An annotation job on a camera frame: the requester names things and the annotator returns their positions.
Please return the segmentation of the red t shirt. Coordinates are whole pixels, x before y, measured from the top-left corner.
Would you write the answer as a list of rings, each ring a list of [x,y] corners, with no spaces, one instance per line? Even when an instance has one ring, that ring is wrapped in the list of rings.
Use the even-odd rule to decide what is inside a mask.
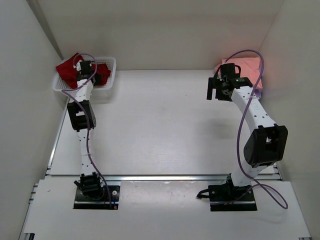
[[[56,66],[56,70],[61,77],[63,81],[71,88],[71,89],[76,89],[78,87],[77,83],[77,77],[80,75],[76,71],[76,69],[73,67],[73,60],[76,57],[75,62],[77,63],[79,60],[84,60],[82,56],[78,56],[78,52],[74,54],[71,58],[69,58],[67,61],[64,63],[61,63],[60,65]],[[108,78],[111,76],[111,71],[109,70],[108,66],[103,63],[103,64],[98,64],[97,65],[97,71],[96,73],[103,75],[103,85],[104,86]]]

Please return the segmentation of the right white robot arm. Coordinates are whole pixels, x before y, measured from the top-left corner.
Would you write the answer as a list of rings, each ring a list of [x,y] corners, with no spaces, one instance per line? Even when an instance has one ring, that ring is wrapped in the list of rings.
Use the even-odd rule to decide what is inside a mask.
[[[234,63],[221,64],[208,79],[207,99],[233,102],[240,110],[240,125],[247,124],[250,136],[243,148],[239,168],[229,174],[225,183],[210,185],[197,194],[197,199],[209,199],[213,206],[241,202],[254,186],[259,173],[283,159],[288,129],[278,125],[262,107],[255,86]]]

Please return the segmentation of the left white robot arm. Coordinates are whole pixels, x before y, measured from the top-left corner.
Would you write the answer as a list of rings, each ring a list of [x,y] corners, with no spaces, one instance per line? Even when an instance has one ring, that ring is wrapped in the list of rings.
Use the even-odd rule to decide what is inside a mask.
[[[76,75],[77,89],[70,91],[71,101],[67,104],[67,112],[73,130],[76,132],[81,157],[80,180],[75,184],[87,199],[99,201],[105,195],[105,186],[101,175],[93,164],[90,137],[97,125],[96,117],[90,103],[91,91],[95,80],[88,80],[89,75]]]

